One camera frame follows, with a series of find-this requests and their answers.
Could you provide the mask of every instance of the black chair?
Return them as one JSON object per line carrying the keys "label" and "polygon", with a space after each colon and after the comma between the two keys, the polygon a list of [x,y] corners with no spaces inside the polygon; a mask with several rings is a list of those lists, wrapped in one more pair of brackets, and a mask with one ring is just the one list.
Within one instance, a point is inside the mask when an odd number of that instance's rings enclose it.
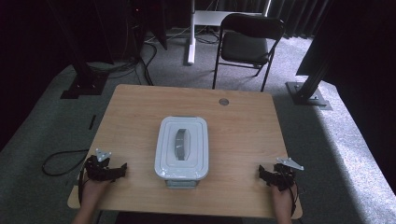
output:
{"label": "black chair", "polygon": [[[226,16],[220,26],[218,55],[212,89],[214,90],[216,87],[219,64],[258,69],[259,71],[254,77],[258,76],[267,64],[262,83],[261,91],[263,91],[274,59],[276,45],[284,33],[284,23],[279,19],[241,13],[232,13]],[[275,41],[269,50],[267,39]],[[231,63],[219,63],[220,56],[224,61]]]}

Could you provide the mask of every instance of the container lid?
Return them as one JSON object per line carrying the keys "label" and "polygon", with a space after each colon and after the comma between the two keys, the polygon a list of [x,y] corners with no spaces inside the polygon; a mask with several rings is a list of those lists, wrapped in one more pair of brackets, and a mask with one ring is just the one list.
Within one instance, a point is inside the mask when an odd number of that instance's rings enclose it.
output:
{"label": "container lid", "polygon": [[200,180],[208,170],[206,121],[198,117],[165,118],[155,155],[157,175],[172,180]]}

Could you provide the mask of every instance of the chair seat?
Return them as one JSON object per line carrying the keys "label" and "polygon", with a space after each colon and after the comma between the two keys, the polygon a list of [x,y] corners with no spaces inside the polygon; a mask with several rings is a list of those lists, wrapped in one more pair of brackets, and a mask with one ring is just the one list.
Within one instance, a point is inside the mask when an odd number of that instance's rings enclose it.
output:
{"label": "chair seat", "polygon": [[269,60],[267,41],[264,38],[226,33],[223,38],[221,58],[231,62],[266,64]]}

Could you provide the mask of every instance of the metal stand base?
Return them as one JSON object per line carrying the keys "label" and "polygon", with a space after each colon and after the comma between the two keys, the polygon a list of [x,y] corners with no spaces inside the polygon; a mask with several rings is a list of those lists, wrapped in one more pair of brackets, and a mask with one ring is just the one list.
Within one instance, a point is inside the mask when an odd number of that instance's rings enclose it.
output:
{"label": "metal stand base", "polygon": [[100,95],[106,85],[109,73],[95,74],[96,79],[89,86],[80,86],[76,76],[68,91],[62,93],[61,99],[78,99],[80,95]]}
{"label": "metal stand base", "polygon": [[307,100],[300,98],[297,92],[304,85],[303,82],[287,82],[286,86],[289,89],[289,93],[293,102],[296,105],[317,105],[321,110],[332,110],[332,106],[329,101],[323,99],[319,90],[316,90],[314,94]]}

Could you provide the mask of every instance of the person's right hand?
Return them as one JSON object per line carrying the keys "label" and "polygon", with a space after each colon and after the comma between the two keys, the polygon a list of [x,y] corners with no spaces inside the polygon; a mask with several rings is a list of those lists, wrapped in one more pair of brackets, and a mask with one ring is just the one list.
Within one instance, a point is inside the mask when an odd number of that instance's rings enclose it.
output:
{"label": "person's right hand", "polygon": [[[297,186],[291,187],[293,197],[297,196]],[[279,191],[277,186],[271,185],[273,207],[278,224],[291,224],[291,208],[294,199],[291,198],[289,189]]]}

